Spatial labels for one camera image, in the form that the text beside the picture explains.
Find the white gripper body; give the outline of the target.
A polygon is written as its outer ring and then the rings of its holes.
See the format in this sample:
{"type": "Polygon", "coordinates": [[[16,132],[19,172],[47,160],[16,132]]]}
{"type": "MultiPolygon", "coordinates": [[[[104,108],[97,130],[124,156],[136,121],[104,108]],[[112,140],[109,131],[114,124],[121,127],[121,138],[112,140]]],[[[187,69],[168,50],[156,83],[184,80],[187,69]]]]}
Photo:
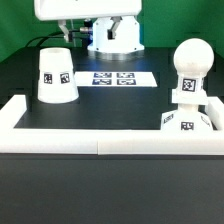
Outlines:
{"type": "Polygon", "coordinates": [[[41,21],[138,15],[141,0],[34,0],[41,21]]]}

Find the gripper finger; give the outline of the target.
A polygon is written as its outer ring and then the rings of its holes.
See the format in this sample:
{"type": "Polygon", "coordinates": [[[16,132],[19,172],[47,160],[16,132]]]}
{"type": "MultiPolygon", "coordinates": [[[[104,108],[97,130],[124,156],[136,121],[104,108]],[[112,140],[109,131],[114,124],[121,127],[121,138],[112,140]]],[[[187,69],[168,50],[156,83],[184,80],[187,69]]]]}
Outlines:
{"type": "Polygon", "coordinates": [[[67,28],[66,21],[65,20],[59,20],[58,21],[58,26],[64,34],[65,41],[70,42],[71,41],[70,31],[67,28]]]}
{"type": "Polygon", "coordinates": [[[107,37],[109,40],[112,40],[116,37],[116,30],[121,23],[122,17],[112,17],[111,20],[113,21],[112,26],[107,30],[107,37]]]}

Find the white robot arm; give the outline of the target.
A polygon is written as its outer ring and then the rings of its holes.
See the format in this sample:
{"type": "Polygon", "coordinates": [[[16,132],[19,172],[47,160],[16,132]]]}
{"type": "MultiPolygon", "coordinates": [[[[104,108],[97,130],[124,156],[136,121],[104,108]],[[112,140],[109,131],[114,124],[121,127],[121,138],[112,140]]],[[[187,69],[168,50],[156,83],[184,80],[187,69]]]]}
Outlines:
{"type": "Polygon", "coordinates": [[[66,41],[70,39],[67,20],[95,19],[92,27],[84,29],[92,34],[87,47],[91,56],[125,60],[144,51],[136,20],[142,0],[34,0],[34,10],[41,21],[57,21],[66,41]]]}

